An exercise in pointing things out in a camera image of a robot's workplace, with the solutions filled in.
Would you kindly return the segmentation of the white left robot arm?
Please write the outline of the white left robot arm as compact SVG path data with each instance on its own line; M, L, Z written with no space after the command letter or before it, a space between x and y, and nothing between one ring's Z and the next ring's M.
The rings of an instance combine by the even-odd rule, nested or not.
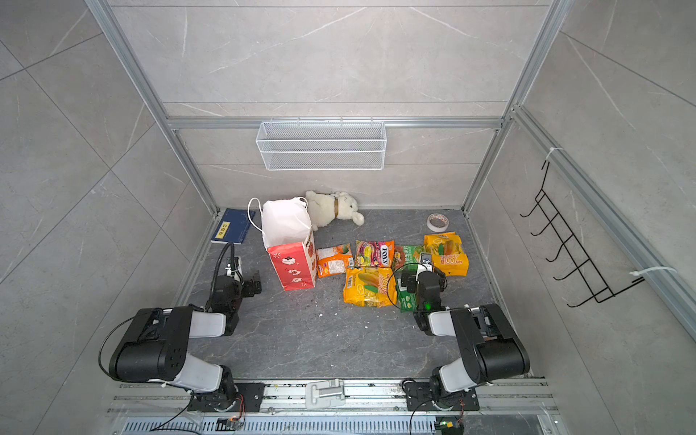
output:
M157 382L199 397L237 395L228 367L211 364L189 352L189 341L233 335L242 301L262 292L259 273L250 279L219 275L204 308L143 308L127 320L128 329L105 370L117 382Z

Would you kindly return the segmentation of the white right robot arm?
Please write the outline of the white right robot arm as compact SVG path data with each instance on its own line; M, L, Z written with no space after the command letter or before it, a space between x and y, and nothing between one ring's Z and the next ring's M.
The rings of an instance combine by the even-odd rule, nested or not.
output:
M435 404L450 407L455 397L480 385L529 372L529 354L498 304L447 308L440 297L444 273L420 266L402 277L418 328L429 336L455 338L460 352L431 375Z

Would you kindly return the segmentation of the large yellow snack bag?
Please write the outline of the large yellow snack bag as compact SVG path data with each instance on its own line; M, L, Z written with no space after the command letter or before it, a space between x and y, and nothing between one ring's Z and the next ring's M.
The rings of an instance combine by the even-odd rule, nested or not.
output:
M435 268L446 276L465 277L468 274L469 259L456 232L426 235L424 246Z

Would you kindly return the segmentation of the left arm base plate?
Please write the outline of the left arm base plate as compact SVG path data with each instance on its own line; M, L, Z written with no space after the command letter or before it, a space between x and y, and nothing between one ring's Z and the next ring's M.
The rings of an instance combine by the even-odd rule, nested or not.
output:
M266 384L241 382L231 389L223 385L212 393L194 393L187 411L195 413L258 413L264 398Z

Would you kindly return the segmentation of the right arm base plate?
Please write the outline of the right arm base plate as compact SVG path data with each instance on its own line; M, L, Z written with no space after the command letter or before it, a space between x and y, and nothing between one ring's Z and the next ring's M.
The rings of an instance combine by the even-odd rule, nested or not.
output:
M480 404L476 391L447 393L430 382L405 379L401 382L409 411L478 411Z

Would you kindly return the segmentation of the white tape roll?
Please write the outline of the white tape roll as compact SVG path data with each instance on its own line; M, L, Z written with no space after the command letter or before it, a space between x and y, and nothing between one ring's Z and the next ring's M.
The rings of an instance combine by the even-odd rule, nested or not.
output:
M442 213L432 213L427 217L426 225L433 233L444 233L450 226L450 220Z

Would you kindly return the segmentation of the grey rail bracket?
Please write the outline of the grey rail bracket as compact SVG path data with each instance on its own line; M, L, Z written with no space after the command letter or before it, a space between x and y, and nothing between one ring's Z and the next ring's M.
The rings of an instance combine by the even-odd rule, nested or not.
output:
M344 406L344 380L332 379L306 384L306 409L325 410Z

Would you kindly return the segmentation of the white plush bear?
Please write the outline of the white plush bear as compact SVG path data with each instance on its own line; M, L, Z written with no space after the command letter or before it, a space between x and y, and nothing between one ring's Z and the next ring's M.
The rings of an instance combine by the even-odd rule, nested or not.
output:
M322 194L308 190L304 198L313 231L328 226L336 219L353 221L359 227L364 224L364 215L359 212L357 200L346 192Z

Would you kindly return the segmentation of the colourful orange candy bag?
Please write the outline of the colourful orange candy bag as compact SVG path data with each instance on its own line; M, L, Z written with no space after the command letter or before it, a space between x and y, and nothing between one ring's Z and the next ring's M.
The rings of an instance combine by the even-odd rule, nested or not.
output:
M395 254L395 242L356 241L355 264L359 268L391 268Z

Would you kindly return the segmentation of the orange yellow snack bag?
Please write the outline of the orange yellow snack bag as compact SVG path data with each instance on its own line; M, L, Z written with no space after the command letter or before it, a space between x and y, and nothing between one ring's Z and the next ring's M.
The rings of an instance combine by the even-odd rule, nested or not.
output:
M352 268L346 272L343 290L346 304L360 307L397 306L393 270L390 268Z

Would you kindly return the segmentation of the strawberry print paper bag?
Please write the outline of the strawberry print paper bag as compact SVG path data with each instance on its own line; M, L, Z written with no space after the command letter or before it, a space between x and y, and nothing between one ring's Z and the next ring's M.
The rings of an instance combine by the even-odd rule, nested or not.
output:
M312 222L304 197L248 203L248 220L261 234L285 291L311 289L317 278Z

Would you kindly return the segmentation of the green corn chip bag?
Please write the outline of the green corn chip bag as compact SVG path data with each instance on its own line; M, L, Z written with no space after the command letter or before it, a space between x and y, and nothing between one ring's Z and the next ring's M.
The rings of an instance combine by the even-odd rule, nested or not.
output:
M391 268L393 271L397 271L403 266L407 266L408 268L417 266L421 262L421 255L423 252L424 246L422 245L396 246Z

